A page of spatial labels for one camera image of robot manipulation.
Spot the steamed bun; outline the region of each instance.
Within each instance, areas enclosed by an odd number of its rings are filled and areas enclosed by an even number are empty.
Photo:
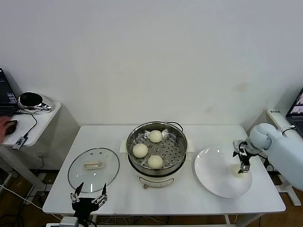
[[[160,156],[158,155],[152,155],[148,161],[147,165],[151,169],[161,169],[163,166],[163,160]]]
[[[151,131],[151,133],[149,135],[149,139],[153,143],[159,143],[159,142],[161,142],[162,139],[163,139],[162,132],[160,132],[159,130],[153,130],[153,131]]]
[[[144,144],[136,144],[133,147],[133,155],[137,158],[145,157],[148,153],[148,148]]]

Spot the metal steamer tray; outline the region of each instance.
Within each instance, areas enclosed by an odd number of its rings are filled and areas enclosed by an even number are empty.
[[[153,143],[149,140],[152,130],[162,132],[163,140]],[[148,154],[143,158],[133,155],[136,144],[145,144]],[[134,129],[126,141],[126,150],[131,165],[140,173],[151,177],[163,177],[176,172],[183,165],[186,158],[187,139],[184,133],[169,122],[149,122]],[[152,155],[158,155],[163,160],[162,169],[151,169],[147,161]]]

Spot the pot lid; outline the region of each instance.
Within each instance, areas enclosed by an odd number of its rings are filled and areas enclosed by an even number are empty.
[[[107,148],[93,148],[79,155],[68,171],[68,181],[73,189],[82,182],[81,192],[91,193],[109,185],[119,171],[118,156]]]

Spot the wooden floor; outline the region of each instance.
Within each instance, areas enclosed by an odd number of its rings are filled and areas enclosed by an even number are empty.
[[[56,174],[48,174],[45,182],[53,183]],[[31,184],[23,177],[12,179],[8,183],[8,188],[25,197],[30,190]],[[295,190],[300,200],[303,201],[303,192]],[[34,197],[34,203],[39,207],[43,206],[47,195]],[[283,213],[266,214],[248,225],[248,227],[303,227],[303,206],[295,207],[292,205],[287,194],[282,193],[281,197],[286,205],[286,211]],[[49,214],[44,214],[42,210],[33,205],[23,206],[23,201],[4,191],[0,194],[0,227],[22,227],[21,218],[17,219],[18,212],[23,219],[26,227],[42,227],[46,223],[58,223],[59,220]],[[235,216],[230,216],[231,223]],[[224,216],[159,216],[159,217],[120,217],[99,216],[97,224],[117,224],[117,225],[201,225],[201,224],[225,224]]]

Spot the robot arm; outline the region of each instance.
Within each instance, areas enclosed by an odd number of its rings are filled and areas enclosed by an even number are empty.
[[[285,179],[292,186],[303,190],[303,143],[283,136],[281,131],[270,124],[259,124],[252,128],[246,140],[234,141],[235,152],[239,154],[241,166],[240,147],[236,147],[241,141],[246,142],[242,146],[245,153],[255,156],[261,151],[265,152],[269,162]]]

